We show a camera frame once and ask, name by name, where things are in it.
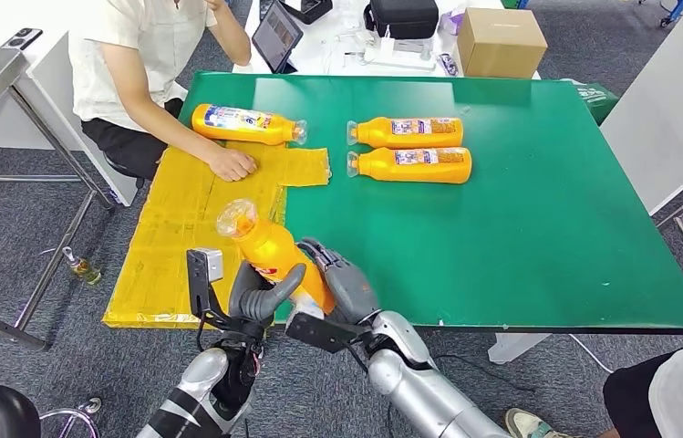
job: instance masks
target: green tabletop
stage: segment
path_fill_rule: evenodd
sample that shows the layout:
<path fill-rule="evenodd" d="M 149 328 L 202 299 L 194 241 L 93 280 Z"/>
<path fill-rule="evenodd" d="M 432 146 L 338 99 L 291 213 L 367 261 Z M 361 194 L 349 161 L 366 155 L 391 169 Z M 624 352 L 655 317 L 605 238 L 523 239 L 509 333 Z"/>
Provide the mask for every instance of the green tabletop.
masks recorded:
<path fill-rule="evenodd" d="M 333 177 L 289 189 L 288 229 L 358 264 L 414 324 L 683 331 L 682 271 L 570 84 L 197 73 L 181 120 L 200 103 L 308 121 Z M 470 179 L 348 178 L 347 121 L 377 116 L 462 118 Z"/>

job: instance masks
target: black pants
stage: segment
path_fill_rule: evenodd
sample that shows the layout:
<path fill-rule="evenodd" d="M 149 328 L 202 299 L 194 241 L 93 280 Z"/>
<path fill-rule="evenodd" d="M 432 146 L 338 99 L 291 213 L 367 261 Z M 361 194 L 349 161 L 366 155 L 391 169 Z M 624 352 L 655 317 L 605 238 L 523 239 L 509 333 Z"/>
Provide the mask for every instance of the black pants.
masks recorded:
<path fill-rule="evenodd" d="M 650 384 L 657 369 L 674 353 L 621 368 L 607 377 L 605 406 L 620 438 L 660 438 L 650 410 Z"/>
<path fill-rule="evenodd" d="M 164 109 L 175 119 L 180 115 L 181 108 L 181 99 L 172 99 L 164 104 Z M 159 160 L 167 149 L 167 143 L 147 132 L 130 130 L 102 119 L 83 121 L 80 126 L 83 133 L 112 162 L 149 181 L 156 176 Z"/>

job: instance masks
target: tablet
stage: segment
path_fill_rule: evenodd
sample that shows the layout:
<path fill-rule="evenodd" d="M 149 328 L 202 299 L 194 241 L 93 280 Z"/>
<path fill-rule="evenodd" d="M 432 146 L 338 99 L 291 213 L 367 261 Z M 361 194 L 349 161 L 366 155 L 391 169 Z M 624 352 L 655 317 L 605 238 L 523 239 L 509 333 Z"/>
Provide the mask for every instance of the tablet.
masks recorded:
<path fill-rule="evenodd" d="M 274 0 L 255 29 L 253 46 L 264 58 L 272 73 L 282 73 L 290 52 L 304 33 L 287 14 L 282 2 Z"/>

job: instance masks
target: small glass bottle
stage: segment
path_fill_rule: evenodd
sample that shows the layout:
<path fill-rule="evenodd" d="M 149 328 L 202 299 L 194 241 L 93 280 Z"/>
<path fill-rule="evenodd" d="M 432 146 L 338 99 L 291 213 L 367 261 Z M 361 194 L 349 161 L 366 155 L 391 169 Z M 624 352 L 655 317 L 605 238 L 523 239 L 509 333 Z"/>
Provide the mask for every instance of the small glass bottle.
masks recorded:
<path fill-rule="evenodd" d="M 94 286 L 102 278 L 102 273 L 99 272 L 99 269 L 91 267 L 87 259 L 73 255 L 73 250 L 69 246 L 62 248 L 62 254 L 67 258 L 67 264 L 70 266 L 73 274 L 87 284 Z"/>

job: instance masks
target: orange bottle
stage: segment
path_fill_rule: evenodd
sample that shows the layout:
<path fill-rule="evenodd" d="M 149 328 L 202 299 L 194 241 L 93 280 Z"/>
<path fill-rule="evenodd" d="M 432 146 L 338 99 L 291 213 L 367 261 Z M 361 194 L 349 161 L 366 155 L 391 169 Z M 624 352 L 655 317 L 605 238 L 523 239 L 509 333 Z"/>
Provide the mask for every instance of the orange bottle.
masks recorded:
<path fill-rule="evenodd" d="M 291 301 L 305 304 L 311 299 L 326 315 L 333 310 L 336 301 L 314 262 L 298 249 L 287 229 L 258 218 L 252 201 L 237 199 L 223 207 L 217 230 L 218 234 L 231 237 L 243 257 L 269 281 L 282 281 L 293 266 L 305 264 L 304 281 L 290 297 Z"/>
<path fill-rule="evenodd" d="M 379 148 L 369 153 L 347 155 L 349 176 L 367 175 L 381 181 L 462 184 L 470 178 L 472 158 L 465 148 Z"/>
<path fill-rule="evenodd" d="M 462 123 L 455 117 L 388 119 L 376 117 L 364 123 L 347 123 L 347 143 L 374 148 L 414 149 L 461 146 Z"/>
<path fill-rule="evenodd" d="M 306 142 L 306 120 L 292 121 L 271 112 L 203 103 L 191 115 L 193 130 L 208 139 L 280 144 Z"/>

